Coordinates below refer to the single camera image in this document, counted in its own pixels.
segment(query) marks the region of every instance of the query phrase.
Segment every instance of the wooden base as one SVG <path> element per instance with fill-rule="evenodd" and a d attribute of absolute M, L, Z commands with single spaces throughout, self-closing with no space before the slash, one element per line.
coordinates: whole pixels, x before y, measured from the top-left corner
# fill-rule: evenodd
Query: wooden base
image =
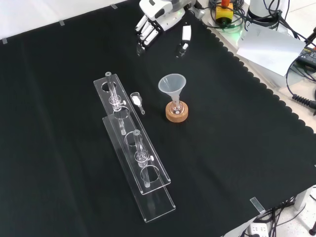
<path fill-rule="evenodd" d="M 172 101 L 167 104 L 167 106 L 166 106 L 166 117 L 167 117 L 167 119 L 169 121 L 171 121 L 171 122 L 183 122 L 184 120 L 187 119 L 188 114 L 189 114 L 189 108 L 188 108 L 186 103 L 184 103 L 183 101 L 180 101 L 180 102 L 184 106 L 184 111 L 182 113 L 178 114 L 178 115 L 176 115 L 176 114 L 174 114 L 174 113 L 172 113 L 170 111 L 170 105 L 171 105 Z"/>

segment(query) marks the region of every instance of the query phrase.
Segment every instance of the clear plastic funnel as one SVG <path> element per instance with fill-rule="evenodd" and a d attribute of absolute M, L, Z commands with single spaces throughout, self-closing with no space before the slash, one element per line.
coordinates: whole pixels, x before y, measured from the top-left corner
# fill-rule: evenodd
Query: clear plastic funnel
<path fill-rule="evenodd" d="M 170 106 L 170 111 L 174 114 L 182 113 L 184 110 L 184 106 L 180 102 L 180 93 L 186 82 L 187 80 L 181 74 L 169 74 L 158 83 L 159 90 L 171 96 L 173 103 Z"/>

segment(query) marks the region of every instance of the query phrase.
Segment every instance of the black tablecloth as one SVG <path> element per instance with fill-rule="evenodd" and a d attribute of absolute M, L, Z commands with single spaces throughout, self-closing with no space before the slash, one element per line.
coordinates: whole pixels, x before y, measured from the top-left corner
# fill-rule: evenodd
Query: black tablecloth
<path fill-rule="evenodd" d="M 220 236 L 315 183 L 313 131 L 193 16 L 141 57 L 138 2 L 23 33 L 0 46 L 0 236 Z M 175 57 L 184 22 L 192 40 Z M 93 81 L 140 92 L 141 121 L 176 211 L 145 224 L 102 123 Z M 189 117 L 166 120 L 158 81 L 187 79 Z"/>

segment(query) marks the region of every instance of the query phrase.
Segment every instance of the robotic hand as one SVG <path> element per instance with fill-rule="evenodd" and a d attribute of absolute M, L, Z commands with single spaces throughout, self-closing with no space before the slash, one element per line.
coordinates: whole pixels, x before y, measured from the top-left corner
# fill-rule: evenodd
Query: robotic hand
<path fill-rule="evenodd" d="M 141 0 L 139 5 L 145 15 L 135 28 L 139 50 L 144 51 L 160 33 L 177 24 L 185 14 L 184 8 L 195 3 L 196 0 Z"/>

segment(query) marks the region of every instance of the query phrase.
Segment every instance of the power strip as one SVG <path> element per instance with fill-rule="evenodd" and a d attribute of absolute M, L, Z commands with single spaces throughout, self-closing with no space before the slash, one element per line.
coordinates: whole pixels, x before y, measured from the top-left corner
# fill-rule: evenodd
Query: power strip
<path fill-rule="evenodd" d="M 259 235 L 259 237 L 269 237 L 268 227 L 265 223 L 251 223 L 248 226 L 248 234 L 249 235 Z"/>

